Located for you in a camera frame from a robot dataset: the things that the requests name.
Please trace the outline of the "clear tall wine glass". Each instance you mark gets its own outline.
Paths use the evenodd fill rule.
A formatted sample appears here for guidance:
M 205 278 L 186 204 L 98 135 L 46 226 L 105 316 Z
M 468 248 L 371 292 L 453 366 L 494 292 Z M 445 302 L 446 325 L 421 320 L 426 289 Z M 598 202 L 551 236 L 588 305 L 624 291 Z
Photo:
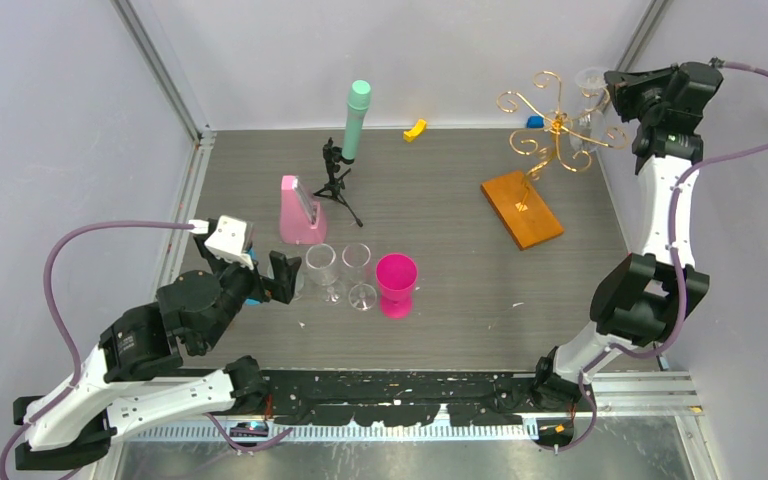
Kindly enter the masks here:
M 575 76 L 577 85 L 576 104 L 571 114 L 569 142 L 574 153 L 591 154 L 609 140 L 603 110 L 610 98 L 605 95 L 606 68 L 588 67 Z

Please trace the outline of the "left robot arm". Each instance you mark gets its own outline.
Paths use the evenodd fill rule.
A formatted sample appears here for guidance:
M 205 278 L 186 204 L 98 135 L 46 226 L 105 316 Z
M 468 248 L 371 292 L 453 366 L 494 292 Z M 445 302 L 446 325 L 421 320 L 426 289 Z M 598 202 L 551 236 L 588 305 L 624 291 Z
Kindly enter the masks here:
M 301 258 L 273 251 L 269 261 L 271 276 L 219 259 L 210 261 L 210 271 L 179 275 L 154 302 L 125 311 L 100 335 L 76 382 L 16 399 L 14 422 L 25 428 L 14 449 L 16 469 L 72 471 L 173 420 L 261 412 L 269 384 L 251 356 L 204 374 L 183 363 L 210 352 L 248 299 L 293 300 Z

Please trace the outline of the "clear ribbed wine glass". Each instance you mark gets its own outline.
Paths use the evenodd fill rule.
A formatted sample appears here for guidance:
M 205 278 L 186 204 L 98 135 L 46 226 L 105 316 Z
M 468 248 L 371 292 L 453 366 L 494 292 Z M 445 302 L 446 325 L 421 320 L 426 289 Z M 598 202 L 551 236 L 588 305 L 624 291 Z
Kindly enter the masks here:
M 296 275 L 293 300 L 297 301 L 304 295 L 305 276 L 303 272 Z

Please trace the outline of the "clear flute wine glass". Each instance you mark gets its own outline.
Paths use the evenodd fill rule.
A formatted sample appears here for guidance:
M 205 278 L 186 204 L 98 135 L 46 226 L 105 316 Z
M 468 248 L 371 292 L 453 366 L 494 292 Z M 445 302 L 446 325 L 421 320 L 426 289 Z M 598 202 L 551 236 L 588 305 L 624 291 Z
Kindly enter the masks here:
M 369 283 L 372 265 L 370 248 L 363 243 L 350 243 L 344 247 L 341 258 L 349 284 L 349 305 L 361 312 L 372 310 L 377 303 L 378 293 Z

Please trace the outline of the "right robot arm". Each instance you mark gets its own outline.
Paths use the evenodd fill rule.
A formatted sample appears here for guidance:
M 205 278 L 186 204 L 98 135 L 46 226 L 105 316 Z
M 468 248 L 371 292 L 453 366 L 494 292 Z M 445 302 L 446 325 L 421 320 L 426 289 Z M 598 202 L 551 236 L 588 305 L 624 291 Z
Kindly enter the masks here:
M 695 266 L 690 217 L 704 150 L 695 130 L 722 74 L 691 61 L 607 71 L 604 81 L 620 119 L 639 123 L 632 151 L 643 195 L 642 240 L 596 288 L 583 330 L 539 360 L 529 397 L 541 410 L 577 404 L 593 374 L 621 354 L 649 358 L 668 348 L 710 285 Z

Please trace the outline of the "pink wine glass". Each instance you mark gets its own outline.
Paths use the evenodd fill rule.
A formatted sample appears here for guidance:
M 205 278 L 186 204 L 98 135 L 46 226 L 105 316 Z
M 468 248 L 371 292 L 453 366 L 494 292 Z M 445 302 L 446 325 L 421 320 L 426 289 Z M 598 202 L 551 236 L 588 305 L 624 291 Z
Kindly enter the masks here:
M 379 305 L 385 316 L 403 319 L 410 314 L 418 273 L 415 261 L 403 253 L 389 253 L 379 260 L 375 275 L 381 294 Z

